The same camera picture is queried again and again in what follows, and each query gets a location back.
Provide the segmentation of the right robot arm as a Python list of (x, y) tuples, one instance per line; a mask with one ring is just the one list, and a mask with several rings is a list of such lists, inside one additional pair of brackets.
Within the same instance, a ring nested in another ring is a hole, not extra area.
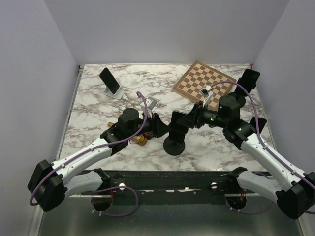
[(232, 171), (227, 189), (233, 193), (246, 189), (273, 202), (291, 219), (298, 219), (315, 204), (315, 174), (307, 174), (277, 153), (259, 135), (259, 124), (240, 118), (241, 105), (236, 98), (225, 95), (219, 99), (218, 111), (195, 103), (193, 109), (177, 120), (187, 128), (210, 127), (223, 129), (225, 138), (239, 150), (257, 160), (273, 177), (267, 179), (245, 168)]

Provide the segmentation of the black round-base phone stand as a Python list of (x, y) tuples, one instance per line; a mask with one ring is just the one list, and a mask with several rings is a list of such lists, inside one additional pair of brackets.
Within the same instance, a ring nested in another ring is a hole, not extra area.
[(169, 125), (168, 137), (163, 142), (163, 148), (167, 154), (177, 156), (183, 153), (186, 147), (185, 136), (187, 131), (185, 127)]

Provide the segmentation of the teal smartphone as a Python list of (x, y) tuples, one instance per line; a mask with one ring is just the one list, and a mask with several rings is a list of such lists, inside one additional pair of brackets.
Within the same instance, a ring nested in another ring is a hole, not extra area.
[(184, 143), (185, 135), (188, 133), (189, 128), (177, 123), (177, 121), (185, 115), (186, 113), (173, 111), (169, 124), (169, 140), (181, 144)]

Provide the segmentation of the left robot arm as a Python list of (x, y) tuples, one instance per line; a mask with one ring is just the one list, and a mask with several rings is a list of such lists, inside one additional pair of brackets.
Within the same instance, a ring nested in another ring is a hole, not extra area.
[(50, 211), (72, 195), (94, 191), (106, 193), (110, 180), (104, 171), (96, 169), (86, 174), (83, 171), (127, 147), (134, 136), (145, 133), (159, 138), (168, 133), (168, 126), (157, 113), (140, 118), (136, 109), (127, 108), (112, 127), (81, 151), (52, 163), (39, 162), (28, 183), (30, 204)]

